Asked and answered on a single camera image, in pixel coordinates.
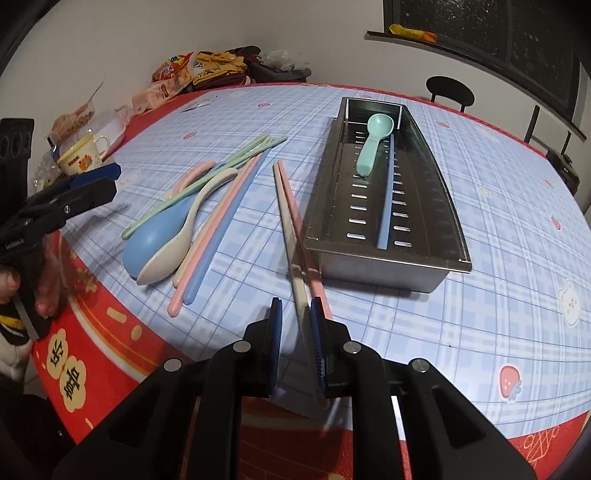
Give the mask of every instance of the cartoon mug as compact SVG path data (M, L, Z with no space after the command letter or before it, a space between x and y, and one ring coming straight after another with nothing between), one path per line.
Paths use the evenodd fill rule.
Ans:
M106 135L101 135L97 140L99 138L104 138L107 142L107 147L101 153L96 148L92 134L87 134L59 158L57 166L69 177L101 167L111 147L111 141Z

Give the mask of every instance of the window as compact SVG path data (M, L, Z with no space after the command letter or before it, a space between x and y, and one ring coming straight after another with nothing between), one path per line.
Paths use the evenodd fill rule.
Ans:
M435 45L518 84L571 121L579 61L535 0L384 0L384 23L432 31Z

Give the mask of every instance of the spoon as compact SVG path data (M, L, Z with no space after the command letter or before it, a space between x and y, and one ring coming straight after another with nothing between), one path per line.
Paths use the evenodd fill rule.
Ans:
M389 115L375 113L369 117L369 136L357 158L357 173L361 177L367 177L374 169L378 145L383 138L386 138L392 133L392 130L394 130L394 120Z
M191 169L180 181L190 182L211 168L210 162L204 162ZM123 250L123 266L133 278L137 278L144 265L154 254L183 227L187 214L197 192L184 198L170 208L163 210L138 229L139 235L133 234Z
M233 180L237 175L237 169L228 168L222 170L205 184L195 197L191 209L189 210L189 214L187 215L187 219L185 220L183 227L180 229L180 232L163 245L139 272L139 275L137 276L138 285L150 285L156 283L163 278L168 277L178 268L191 246L193 226L195 224L195 217L199 207L211 192Z

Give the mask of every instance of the white spoon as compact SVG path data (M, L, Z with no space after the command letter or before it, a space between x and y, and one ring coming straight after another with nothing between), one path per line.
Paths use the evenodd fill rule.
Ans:
M163 278L168 277L181 264L189 247L191 246L191 239L193 237L193 225L195 224L195 216L199 207L207 198L207 196L218 189L225 183L233 180L238 175L238 170L235 168L227 168L214 176L208 181L201 191L195 197L193 205L189 210L187 219L180 232L172 237L166 244L158 250L150 260L146 262L137 277L138 285L150 285L156 283Z

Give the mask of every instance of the chinese character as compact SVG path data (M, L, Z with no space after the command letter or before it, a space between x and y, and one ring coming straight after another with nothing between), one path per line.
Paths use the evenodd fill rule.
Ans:
M78 372L76 367L72 367L66 370L66 375L68 376L68 380L66 381L66 385L64 386L64 392L66 392L66 396L71 400L72 395L74 393L74 388L80 390L80 384L78 383L80 373Z
M56 367L57 363L60 361L60 359L63 355L64 355L64 348L61 345L61 340L60 340L60 343L57 343L57 340L55 340L53 342L53 348L51 349L51 358L50 358L51 364L54 367Z

